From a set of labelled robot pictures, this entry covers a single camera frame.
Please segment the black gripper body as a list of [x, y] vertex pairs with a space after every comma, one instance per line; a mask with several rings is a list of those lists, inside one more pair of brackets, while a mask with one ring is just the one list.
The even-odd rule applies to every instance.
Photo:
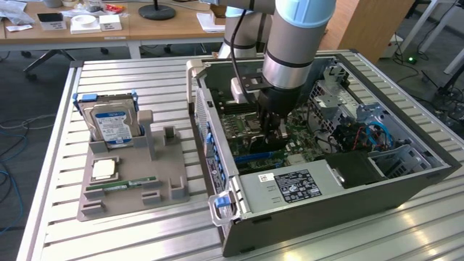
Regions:
[[301, 87], [293, 89], [281, 89], [271, 87], [260, 90], [259, 93], [259, 119], [264, 120], [267, 116], [284, 119], [296, 107], [301, 94]]

